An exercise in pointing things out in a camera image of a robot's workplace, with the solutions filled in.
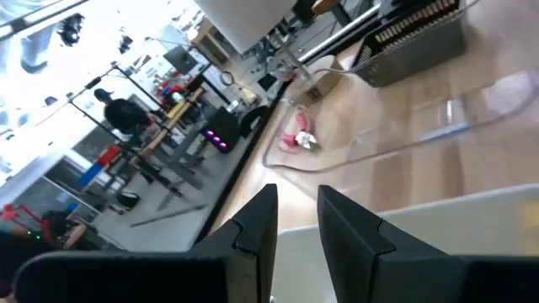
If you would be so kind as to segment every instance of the clear plastic sheet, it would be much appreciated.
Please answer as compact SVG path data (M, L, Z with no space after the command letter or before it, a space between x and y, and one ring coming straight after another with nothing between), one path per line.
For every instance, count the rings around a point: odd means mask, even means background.
M291 150L276 134L265 166L312 197L329 184L373 210L537 183L538 15L533 1L480 1L461 16L463 56L385 88L343 77L301 109L321 149ZM279 131L298 131L297 110Z

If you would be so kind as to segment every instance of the lamp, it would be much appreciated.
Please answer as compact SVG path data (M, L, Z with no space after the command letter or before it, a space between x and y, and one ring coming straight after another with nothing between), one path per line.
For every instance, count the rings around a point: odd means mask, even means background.
M265 37L296 4L296 0L195 0L195 2L240 53L247 51ZM278 35L274 38L304 80L301 85L296 81L295 88L301 91L297 103L306 104L319 100L342 77L329 72L317 72L316 76L312 74L315 68L342 70L334 56L321 58L319 62L305 68Z

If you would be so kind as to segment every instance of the gray floor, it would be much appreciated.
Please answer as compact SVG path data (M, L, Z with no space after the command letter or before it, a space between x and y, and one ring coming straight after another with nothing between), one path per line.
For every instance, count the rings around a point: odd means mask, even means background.
M347 0L345 8L349 12L353 12L358 2L359 0ZM340 29L338 24L335 26L334 24L335 18L331 13L318 16L311 26L299 30L291 37L291 50L298 56L309 51ZM256 83L264 75L264 72L251 72L254 67L254 58L241 60L235 56L225 70L231 72L237 82L262 96L263 102L268 102L265 92ZM224 93L231 100L252 96L247 90L242 92L237 87L228 88ZM184 197L176 198L164 205L163 199L168 191L160 184L152 184L144 190L141 202L135 209L124 215L105 211L96 220L97 228L102 234L113 238L131 251L181 252L189 249L247 144L248 141L240 141L233 152L228 155L218 153L213 147L206 151L205 155L208 160L197 168L196 174L203 180L204 188L202 190L196 190L188 184L183 184L181 191L184 193ZM205 207L201 210L190 211L199 205ZM131 227L133 224L157 216L182 212L182 210L185 210L182 215Z

